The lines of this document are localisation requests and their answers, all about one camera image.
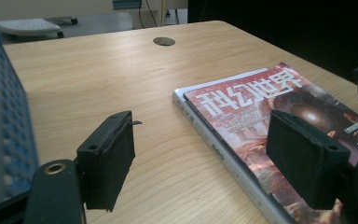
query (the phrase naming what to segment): desk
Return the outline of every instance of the desk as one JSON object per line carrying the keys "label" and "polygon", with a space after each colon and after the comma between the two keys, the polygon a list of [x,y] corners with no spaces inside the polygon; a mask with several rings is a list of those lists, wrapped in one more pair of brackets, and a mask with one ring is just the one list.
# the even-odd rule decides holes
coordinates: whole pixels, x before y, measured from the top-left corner
{"label": "desk", "polygon": [[[168,36],[170,47],[153,39]],[[358,112],[356,86],[221,21],[6,45],[28,92],[41,163],[74,159],[109,115],[132,110],[136,158],[112,214],[90,223],[267,223],[172,102],[174,89],[279,62]]]}

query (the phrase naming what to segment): book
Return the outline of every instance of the book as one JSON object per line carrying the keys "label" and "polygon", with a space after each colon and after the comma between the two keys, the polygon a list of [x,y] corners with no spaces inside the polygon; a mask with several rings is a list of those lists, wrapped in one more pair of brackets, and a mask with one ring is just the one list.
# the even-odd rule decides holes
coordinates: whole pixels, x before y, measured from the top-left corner
{"label": "book", "polygon": [[358,114],[285,63],[173,91],[173,101],[271,223],[340,223],[342,203],[313,210],[266,154],[269,114],[292,113],[351,150]]}

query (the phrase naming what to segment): magazine cover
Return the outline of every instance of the magazine cover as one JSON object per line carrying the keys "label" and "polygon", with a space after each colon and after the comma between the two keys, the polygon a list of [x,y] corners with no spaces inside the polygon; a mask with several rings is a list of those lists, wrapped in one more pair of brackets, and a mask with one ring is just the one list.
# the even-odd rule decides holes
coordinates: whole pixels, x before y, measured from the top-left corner
{"label": "magazine cover", "polygon": [[301,117],[347,147],[351,151],[349,163],[355,165],[357,113],[285,63],[253,76],[187,91],[184,96],[294,221],[340,222],[340,201],[332,210],[309,208],[267,156],[269,114],[274,109]]}

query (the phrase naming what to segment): cover illustration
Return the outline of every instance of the cover illustration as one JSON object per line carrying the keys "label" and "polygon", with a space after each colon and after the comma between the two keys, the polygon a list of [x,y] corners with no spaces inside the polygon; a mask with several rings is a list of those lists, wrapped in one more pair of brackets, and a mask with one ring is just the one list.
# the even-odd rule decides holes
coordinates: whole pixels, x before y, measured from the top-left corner
{"label": "cover illustration", "polygon": [[252,76],[187,91],[185,98],[294,221],[339,223],[339,200],[332,210],[309,208],[267,156],[269,114],[274,109],[301,117],[347,147],[351,151],[349,163],[355,165],[357,113],[285,63]]}

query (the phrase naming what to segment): chair wheel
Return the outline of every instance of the chair wheel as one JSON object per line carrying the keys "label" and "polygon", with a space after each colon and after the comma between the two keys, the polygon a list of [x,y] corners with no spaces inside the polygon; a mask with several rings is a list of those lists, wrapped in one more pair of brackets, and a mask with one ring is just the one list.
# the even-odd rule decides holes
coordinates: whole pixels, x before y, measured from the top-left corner
{"label": "chair wheel", "polygon": [[76,18],[74,18],[74,19],[71,19],[71,23],[72,23],[73,25],[76,25],[76,24],[78,23],[78,21],[77,21]]}
{"label": "chair wheel", "polygon": [[58,33],[57,33],[57,37],[58,37],[58,38],[63,38],[63,32],[58,32]]}

